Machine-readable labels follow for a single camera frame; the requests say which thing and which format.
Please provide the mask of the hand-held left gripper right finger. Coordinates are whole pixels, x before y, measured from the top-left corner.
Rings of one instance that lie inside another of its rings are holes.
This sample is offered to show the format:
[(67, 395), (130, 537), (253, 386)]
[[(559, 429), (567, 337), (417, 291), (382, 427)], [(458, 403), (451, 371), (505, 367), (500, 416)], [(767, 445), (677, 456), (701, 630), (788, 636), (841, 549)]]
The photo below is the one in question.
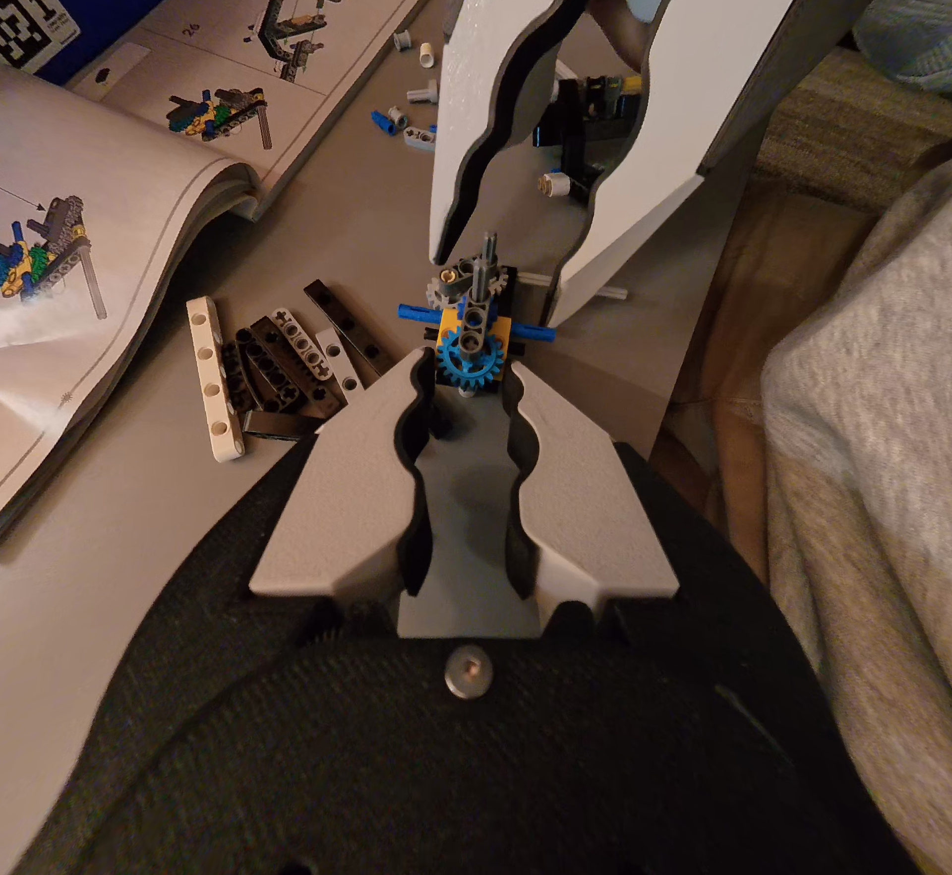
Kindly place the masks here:
[(505, 378), (506, 574), (538, 609), (670, 599), (680, 583), (610, 435), (521, 362)]

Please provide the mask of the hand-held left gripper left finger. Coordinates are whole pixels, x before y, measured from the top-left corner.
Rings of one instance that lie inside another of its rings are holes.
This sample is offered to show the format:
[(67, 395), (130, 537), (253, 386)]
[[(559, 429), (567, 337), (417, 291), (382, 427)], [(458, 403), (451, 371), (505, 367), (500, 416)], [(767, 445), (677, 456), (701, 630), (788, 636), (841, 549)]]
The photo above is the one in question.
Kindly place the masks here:
[(249, 581), (268, 597), (338, 606), (419, 594), (433, 535), (416, 461), (435, 352), (417, 348), (323, 426)]

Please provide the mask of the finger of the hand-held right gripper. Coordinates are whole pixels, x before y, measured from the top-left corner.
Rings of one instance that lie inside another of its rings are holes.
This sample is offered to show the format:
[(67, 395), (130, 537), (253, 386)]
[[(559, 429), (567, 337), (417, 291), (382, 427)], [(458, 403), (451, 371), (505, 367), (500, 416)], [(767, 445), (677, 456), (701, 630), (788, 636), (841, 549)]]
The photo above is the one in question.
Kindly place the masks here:
[(449, 0), (439, 84), (429, 260), (447, 262), (482, 177), (524, 139), (551, 89), (557, 48), (588, 0)]
[(670, 0), (651, 41), (644, 111), (594, 188), (577, 249), (555, 271), (544, 323), (583, 307), (704, 181), (730, 110), (794, 0)]

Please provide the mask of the lego gear assembly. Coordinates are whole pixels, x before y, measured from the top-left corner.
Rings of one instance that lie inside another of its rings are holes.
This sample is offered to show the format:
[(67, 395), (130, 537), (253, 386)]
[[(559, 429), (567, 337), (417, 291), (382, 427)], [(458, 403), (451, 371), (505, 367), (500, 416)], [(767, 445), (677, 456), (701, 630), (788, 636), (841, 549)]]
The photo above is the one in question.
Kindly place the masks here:
[(512, 319), (517, 280), (517, 269), (499, 260), (496, 233), (487, 232), (478, 254), (443, 267), (429, 282), (425, 307), (398, 306), (400, 319), (426, 326), (437, 384), (463, 398), (496, 393), (508, 361), (523, 356), (526, 343), (555, 341), (553, 328)]

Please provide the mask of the black and grey lego subassembly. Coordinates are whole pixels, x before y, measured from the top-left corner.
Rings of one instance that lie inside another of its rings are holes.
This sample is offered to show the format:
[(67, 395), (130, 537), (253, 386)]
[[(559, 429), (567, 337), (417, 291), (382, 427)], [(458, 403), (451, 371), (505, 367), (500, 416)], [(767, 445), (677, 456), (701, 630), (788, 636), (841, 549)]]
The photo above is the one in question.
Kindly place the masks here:
[(538, 148), (557, 148), (559, 167), (543, 174), (548, 198), (587, 204), (607, 163), (589, 161), (592, 144), (623, 143), (635, 131), (643, 95), (640, 74), (557, 77), (549, 105), (532, 133)]

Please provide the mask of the pile of lego beams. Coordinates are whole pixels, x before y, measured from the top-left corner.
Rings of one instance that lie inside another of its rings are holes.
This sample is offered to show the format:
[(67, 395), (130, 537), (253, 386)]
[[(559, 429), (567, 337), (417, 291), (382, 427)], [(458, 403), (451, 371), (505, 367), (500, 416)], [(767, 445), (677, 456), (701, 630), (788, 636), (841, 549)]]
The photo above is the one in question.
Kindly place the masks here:
[(218, 463), (245, 453), (245, 439), (295, 442), (315, 435), (363, 392), (359, 356), (383, 376), (393, 359), (320, 281), (304, 289), (323, 323), (311, 332), (277, 308), (223, 336), (208, 297), (186, 304), (211, 453)]

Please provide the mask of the lego instruction booklet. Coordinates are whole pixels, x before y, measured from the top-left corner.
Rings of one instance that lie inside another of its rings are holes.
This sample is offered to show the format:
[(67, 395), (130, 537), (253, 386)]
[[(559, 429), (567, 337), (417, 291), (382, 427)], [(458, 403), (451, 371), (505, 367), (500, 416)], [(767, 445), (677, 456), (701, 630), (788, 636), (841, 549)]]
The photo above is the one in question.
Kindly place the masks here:
[(427, 1), (161, 0), (64, 84), (2, 66), (2, 532), (195, 235), (262, 216)]

